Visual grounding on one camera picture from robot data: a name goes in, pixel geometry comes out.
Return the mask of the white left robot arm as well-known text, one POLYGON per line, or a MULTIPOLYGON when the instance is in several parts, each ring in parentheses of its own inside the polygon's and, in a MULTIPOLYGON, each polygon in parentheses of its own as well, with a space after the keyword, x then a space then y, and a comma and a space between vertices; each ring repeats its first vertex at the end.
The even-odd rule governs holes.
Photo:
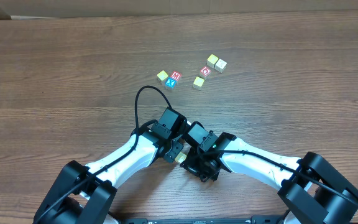
POLYGON ((85 166, 67 163, 36 211, 34 223, 115 223, 108 211, 117 188, 159 157, 173 161, 170 152, 182 148, 181 137, 181 133, 161 137, 143 127, 98 161, 85 166))

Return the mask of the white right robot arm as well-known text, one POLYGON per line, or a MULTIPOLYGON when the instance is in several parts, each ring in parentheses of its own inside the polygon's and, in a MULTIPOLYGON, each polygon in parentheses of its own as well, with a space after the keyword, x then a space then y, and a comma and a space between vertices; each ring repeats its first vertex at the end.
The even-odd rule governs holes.
POLYGON ((319 154, 280 156, 229 133, 188 133, 184 140, 191 150, 183 168, 202 181, 224 169, 273 187, 289 209, 284 223, 350 223, 358 211, 358 190, 319 154))

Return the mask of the blue X letter block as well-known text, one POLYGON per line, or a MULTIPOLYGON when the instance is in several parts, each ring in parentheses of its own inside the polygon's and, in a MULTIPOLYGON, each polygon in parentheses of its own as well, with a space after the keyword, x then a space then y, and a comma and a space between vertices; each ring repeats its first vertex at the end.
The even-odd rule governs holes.
POLYGON ((167 90, 170 90, 170 91, 174 90, 176 85, 177 85, 177 81, 173 78, 167 78, 165 81, 165 88, 167 90))

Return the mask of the yellow top turtle block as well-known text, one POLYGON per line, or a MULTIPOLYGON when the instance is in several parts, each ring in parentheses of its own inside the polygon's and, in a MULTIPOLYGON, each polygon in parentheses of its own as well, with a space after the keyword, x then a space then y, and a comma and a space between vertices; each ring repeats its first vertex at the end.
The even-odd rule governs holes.
POLYGON ((205 79, 203 79, 201 77, 196 77, 193 82, 193 88, 195 88, 197 90, 201 90, 204 82, 205 82, 205 79))

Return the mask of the yellow top squirrel block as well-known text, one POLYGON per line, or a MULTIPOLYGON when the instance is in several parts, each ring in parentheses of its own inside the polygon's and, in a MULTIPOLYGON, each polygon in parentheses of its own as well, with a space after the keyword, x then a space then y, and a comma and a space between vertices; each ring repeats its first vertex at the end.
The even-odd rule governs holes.
POLYGON ((166 79, 169 78, 169 75, 167 74, 167 72, 165 70, 162 70, 160 71, 158 74, 157 74, 157 80, 158 82, 160 82, 162 85, 165 84, 166 82, 166 79))

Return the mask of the red M letter block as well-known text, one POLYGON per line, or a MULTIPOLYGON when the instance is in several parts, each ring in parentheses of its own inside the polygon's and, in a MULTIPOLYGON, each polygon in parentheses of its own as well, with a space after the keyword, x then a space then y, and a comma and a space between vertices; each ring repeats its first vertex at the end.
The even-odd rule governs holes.
POLYGON ((174 79, 178 83, 182 78, 182 74, 178 71, 173 71, 170 78, 174 79))

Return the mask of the red framed symbol block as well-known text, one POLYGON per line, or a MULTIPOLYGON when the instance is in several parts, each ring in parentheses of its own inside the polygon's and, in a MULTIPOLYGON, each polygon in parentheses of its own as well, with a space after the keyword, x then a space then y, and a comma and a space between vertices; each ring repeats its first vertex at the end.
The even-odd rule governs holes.
POLYGON ((212 71, 208 66, 204 66, 200 69, 199 76, 203 79, 207 79, 211 75, 212 71))

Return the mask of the plain wood picture block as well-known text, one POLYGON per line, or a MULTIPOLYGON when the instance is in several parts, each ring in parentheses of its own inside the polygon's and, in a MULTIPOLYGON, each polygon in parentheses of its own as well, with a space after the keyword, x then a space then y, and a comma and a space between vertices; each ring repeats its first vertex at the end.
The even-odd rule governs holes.
POLYGON ((221 58, 215 63, 214 69, 219 73, 222 73, 227 67, 227 62, 222 60, 221 58))

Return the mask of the yellow top far block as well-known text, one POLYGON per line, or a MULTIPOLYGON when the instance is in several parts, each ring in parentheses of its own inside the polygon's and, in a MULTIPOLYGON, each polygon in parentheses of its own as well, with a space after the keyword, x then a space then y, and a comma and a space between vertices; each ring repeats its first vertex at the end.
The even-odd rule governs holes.
POLYGON ((219 60, 219 58, 217 56, 215 56, 214 54, 211 54, 208 59, 207 59, 207 66, 214 68, 215 64, 217 63, 217 61, 219 60))

